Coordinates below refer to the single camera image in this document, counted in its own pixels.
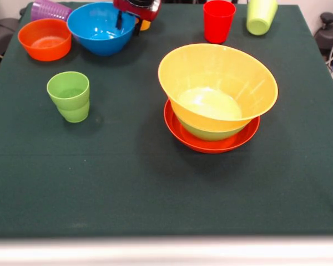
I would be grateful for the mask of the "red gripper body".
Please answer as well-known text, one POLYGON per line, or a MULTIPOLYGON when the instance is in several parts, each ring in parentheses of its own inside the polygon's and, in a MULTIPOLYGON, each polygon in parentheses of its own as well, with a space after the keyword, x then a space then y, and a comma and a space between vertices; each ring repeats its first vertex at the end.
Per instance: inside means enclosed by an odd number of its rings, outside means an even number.
POLYGON ((114 6, 122 12, 152 22, 161 8, 161 0, 113 0, 114 6))

